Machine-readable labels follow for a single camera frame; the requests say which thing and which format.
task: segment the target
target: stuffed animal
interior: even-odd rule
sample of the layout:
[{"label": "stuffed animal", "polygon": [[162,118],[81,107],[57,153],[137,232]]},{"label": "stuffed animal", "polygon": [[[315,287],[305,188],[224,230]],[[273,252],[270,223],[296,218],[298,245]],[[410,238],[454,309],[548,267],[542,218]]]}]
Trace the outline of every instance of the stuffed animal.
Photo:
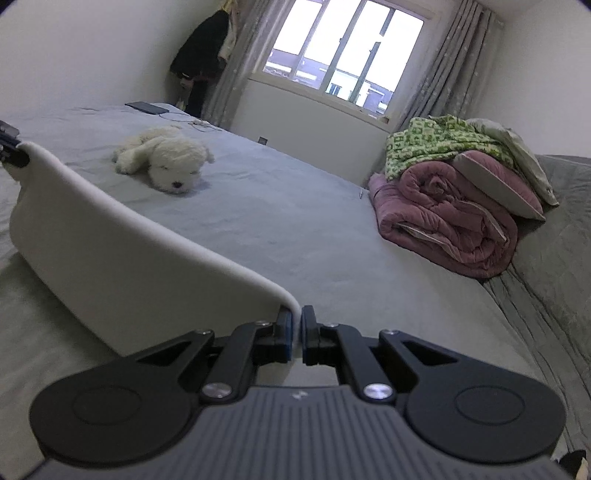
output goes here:
[{"label": "stuffed animal", "polygon": [[180,127],[153,128],[128,138],[115,151],[115,170],[131,175],[148,166],[156,188],[169,193],[186,193],[200,177],[205,162],[214,158],[204,143],[180,135]]}]

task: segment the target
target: gray ribbed plate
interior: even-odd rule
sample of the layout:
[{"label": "gray ribbed plate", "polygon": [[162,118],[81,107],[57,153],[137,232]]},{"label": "gray ribbed plate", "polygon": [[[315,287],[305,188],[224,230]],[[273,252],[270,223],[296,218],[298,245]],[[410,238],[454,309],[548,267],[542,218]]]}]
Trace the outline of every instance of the gray ribbed plate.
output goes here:
[{"label": "gray ribbed plate", "polygon": [[534,480],[567,479],[547,458],[482,466],[420,440],[391,407],[350,387],[253,387],[209,407],[165,454],[125,468],[83,470],[47,462],[32,480]]}]

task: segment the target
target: pink comforter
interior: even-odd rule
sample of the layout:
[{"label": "pink comforter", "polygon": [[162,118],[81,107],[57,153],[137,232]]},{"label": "pink comforter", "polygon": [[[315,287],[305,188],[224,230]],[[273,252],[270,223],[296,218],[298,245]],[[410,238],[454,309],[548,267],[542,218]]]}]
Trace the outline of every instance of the pink comforter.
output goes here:
[{"label": "pink comforter", "polygon": [[517,244],[511,215],[440,161],[418,163],[399,180],[369,180],[380,235],[462,275],[506,269]]}]

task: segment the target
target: hanging clothes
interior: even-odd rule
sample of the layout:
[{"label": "hanging clothes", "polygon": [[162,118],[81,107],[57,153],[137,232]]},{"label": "hanging clothes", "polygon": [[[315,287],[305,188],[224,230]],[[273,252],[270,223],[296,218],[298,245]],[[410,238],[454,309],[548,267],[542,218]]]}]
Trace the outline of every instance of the hanging clothes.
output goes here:
[{"label": "hanging clothes", "polygon": [[218,10],[193,31],[170,65],[170,71],[178,78],[193,81],[185,108],[189,115],[201,116],[209,82],[223,70],[219,53],[228,36],[229,26],[228,12]]},{"label": "hanging clothes", "polygon": [[229,16],[228,34],[226,35],[217,57],[220,64],[225,68],[228,64],[230,54],[234,50],[234,46],[236,46],[236,29],[238,27],[238,4],[236,3],[236,0],[226,0],[222,6],[222,10],[227,12]]}]

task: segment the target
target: mattress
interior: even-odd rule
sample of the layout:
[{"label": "mattress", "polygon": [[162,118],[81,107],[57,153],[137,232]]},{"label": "mattress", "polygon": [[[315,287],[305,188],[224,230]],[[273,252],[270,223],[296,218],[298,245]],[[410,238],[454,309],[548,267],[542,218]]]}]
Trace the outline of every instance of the mattress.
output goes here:
[{"label": "mattress", "polygon": [[522,225],[509,268],[486,282],[567,408],[569,450],[591,450],[591,159],[538,156],[556,197],[546,222]]},{"label": "mattress", "polygon": [[[262,274],[301,304],[312,304],[322,323],[347,323],[366,336],[399,329],[536,375],[523,341],[486,290],[476,280],[383,240],[367,191],[350,182],[231,133],[129,107],[77,108],[5,120],[21,130],[22,140],[50,150],[132,210]],[[204,141],[216,158],[203,167],[192,192],[174,196],[154,190],[145,174],[115,173],[112,156],[118,144],[171,123]],[[0,171],[0,318],[3,331],[10,332],[0,338],[0,432],[12,435],[0,436],[0,472],[10,478],[40,458],[26,418],[34,394],[55,378],[112,355],[39,282],[11,245],[8,215],[17,195],[18,185]],[[286,381],[332,382],[330,369],[301,365]]]}]

